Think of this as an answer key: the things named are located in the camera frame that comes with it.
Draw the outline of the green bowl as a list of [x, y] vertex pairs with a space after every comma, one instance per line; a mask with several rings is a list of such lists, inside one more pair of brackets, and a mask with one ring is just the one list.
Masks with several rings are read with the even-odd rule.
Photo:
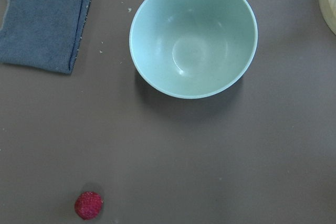
[[247, 0], [144, 0], [129, 34], [139, 75], [172, 97], [200, 99], [237, 82], [258, 43]]

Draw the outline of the grey folded cloth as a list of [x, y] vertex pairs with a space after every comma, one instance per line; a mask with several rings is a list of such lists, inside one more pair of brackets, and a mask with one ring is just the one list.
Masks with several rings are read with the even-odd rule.
[[71, 74], [91, 0], [7, 0], [1, 62]]

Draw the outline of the red strawberry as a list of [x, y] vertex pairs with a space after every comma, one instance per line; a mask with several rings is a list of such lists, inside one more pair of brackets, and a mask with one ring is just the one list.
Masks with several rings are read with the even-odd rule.
[[75, 213], [83, 220], [94, 219], [101, 211], [103, 200], [98, 193], [86, 191], [77, 198]]

